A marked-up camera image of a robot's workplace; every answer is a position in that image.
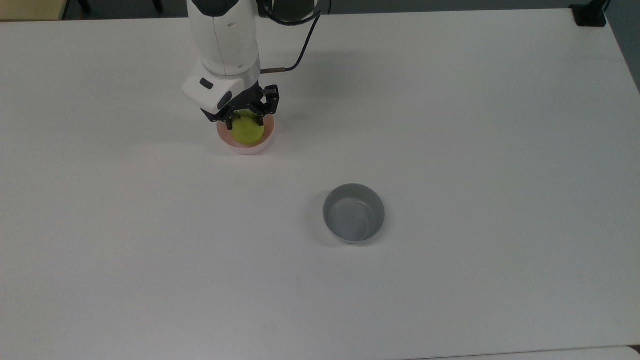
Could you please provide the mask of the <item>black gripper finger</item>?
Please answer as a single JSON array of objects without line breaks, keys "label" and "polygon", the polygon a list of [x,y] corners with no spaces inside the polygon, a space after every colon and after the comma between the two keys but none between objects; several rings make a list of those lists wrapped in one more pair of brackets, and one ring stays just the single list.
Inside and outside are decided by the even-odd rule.
[{"label": "black gripper finger", "polygon": [[257,124],[265,125],[265,117],[276,114],[281,100],[279,87],[276,84],[261,87],[258,85],[254,100],[254,114],[258,116]]},{"label": "black gripper finger", "polygon": [[210,123],[222,123],[229,132],[233,129],[233,109],[222,109],[215,114],[205,109],[201,109],[201,111]]}]

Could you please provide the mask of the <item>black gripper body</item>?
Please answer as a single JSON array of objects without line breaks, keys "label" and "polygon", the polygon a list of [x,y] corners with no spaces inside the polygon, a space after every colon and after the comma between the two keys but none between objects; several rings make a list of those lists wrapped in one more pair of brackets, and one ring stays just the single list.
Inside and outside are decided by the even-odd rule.
[{"label": "black gripper body", "polygon": [[229,120],[235,111],[240,110],[250,110],[256,116],[265,117],[263,96],[259,81],[237,95],[227,91],[219,101],[219,120]]}]

